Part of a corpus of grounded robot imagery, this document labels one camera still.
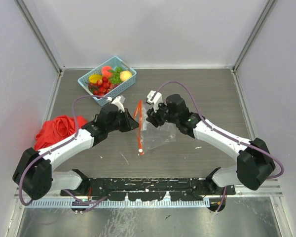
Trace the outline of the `red orange peach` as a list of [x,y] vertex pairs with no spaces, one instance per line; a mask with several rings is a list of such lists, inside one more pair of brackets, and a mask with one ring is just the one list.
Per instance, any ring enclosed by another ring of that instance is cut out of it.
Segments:
[[111,66],[103,66],[101,68],[102,76],[111,78],[113,76],[114,70]]

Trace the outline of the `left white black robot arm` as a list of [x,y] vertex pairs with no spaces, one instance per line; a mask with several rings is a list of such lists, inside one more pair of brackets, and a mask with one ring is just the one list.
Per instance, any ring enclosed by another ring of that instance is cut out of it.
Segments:
[[40,151],[26,149],[12,177],[19,186],[19,194],[26,193],[31,200],[58,190],[70,190],[78,196],[87,194],[91,184],[81,171],[55,172],[55,169],[81,151],[107,139],[110,132],[128,132],[138,127],[139,123],[127,109],[108,104],[78,133]]

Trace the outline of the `clear orange zip top bag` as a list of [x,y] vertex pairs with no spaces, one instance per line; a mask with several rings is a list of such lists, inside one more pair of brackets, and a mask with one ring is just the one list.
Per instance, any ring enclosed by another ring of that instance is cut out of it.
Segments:
[[133,118],[139,123],[135,129],[139,155],[144,155],[149,150],[164,146],[176,141],[176,128],[171,123],[165,123],[161,127],[154,127],[147,121],[148,105],[140,100],[135,109]]

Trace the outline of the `yellow pear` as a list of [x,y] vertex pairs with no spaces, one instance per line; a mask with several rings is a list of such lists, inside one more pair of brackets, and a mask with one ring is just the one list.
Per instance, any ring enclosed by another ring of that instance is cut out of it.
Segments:
[[119,78],[122,82],[127,81],[128,79],[130,79],[133,76],[133,74],[130,71],[122,71],[119,74]]

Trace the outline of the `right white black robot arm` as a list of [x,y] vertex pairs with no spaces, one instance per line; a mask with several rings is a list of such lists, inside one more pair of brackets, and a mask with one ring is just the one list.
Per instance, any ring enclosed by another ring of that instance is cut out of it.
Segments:
[[182,134],[207,142],[235,160],[235,166],[218,167],[206,177],[205,186],[211,194],[216,195],[231,185],[244,185],[256,191],[275,170],[263,140],[251,141],[215,126],[203,116],[190,112],[180,95],[170,95],[163,102],[161,93],[150,91],[147,103],[152,105],[147,121],[155,127],[172,123]]

